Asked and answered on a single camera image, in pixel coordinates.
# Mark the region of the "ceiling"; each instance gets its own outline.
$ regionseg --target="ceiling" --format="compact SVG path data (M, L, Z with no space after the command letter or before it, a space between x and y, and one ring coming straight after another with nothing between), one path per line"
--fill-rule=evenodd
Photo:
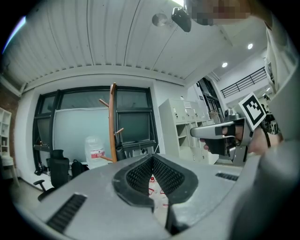
M224 30L232 37L232 50L220 59L219 66L214 69L214 73L221 77L229 72L235 66L246 60L250 56L261 53L267 48L266 26L256 18L250 18L248 21L242 21L234 25L224 25ZM249 50L248 44L252 43L253 47ZM227 62L227 67L222 67L222 63Z
M239 45L262 35L261 25L252 19L229 27L192 21L191 32L185 33L171 20L175 6L172 0L41 1L5 50L2 72L25 91L91 74L189 86L224 59L235 59ZM152 24L157 13L168 17L165 26Z

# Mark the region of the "ceiling light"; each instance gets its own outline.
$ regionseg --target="ceiling light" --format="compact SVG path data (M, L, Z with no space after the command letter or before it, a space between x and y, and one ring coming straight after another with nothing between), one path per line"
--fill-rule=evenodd
M4 48L2 51L2 54L4 53L6 47L8 46L9 42L11 41L11 39L13 39L14 35L17 33L18 30L20 30L20 28L26 23L26 17L22 17L22 19L18 22L18 24L16 25L16 27L14 28L13 32L10 34Z
M152 23L157 27L165 26L168 22L168 18L165 14L159 13L152 17Z
M178 3L180 6L184 5L184 0L172 0L172 1Z

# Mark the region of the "wooden coat rack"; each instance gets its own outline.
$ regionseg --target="wooden coat rack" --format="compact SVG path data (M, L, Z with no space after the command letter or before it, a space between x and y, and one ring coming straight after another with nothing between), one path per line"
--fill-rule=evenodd
M99 101L102 104L104 104L105 106L108 107L109 143L111 146L111 154L112 154L112 158L104 157L104 156L101 156L101 158L111 161L113 163L117 162L116 145L115 145L114 130L113 130L114 129L113 128L113 101L114 101L114 92L116 90L116 86L117 86L117 84L115 82L111 85L110 94L109 94L109 104L107 104L102 99L99 99ZM116 132L116 134L119 134L123 130L124 129L121 128L119 131Z

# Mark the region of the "black chair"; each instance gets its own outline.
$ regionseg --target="black chair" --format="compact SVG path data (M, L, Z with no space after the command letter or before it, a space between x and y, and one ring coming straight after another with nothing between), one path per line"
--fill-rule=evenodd
M51 192L68 182L69 159L63 157L63 150L60 150L60 152L58 151L59 150L54 150L52 155L53 157L47 159L48 167L50 167L50 177L53 187L46 190L43 186L43 182L45 180L39 180L33 183L33 185L39 184L44 191L40 196L37 197L39 201L42 201Z

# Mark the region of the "railing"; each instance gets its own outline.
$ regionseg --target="railing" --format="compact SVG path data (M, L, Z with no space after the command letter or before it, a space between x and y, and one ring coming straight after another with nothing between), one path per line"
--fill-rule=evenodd
M267 77L265 68L261 68L257 70L256 72L250 74L249 76L243 78L242 80L239 80L235 84L230 85L227 88L224 88L221 90L223 93L224 98L231 96L232 94L235 94L237 92L240 92L244 90L245 88L256 84L257 82L261 81L262 79L265 79Z

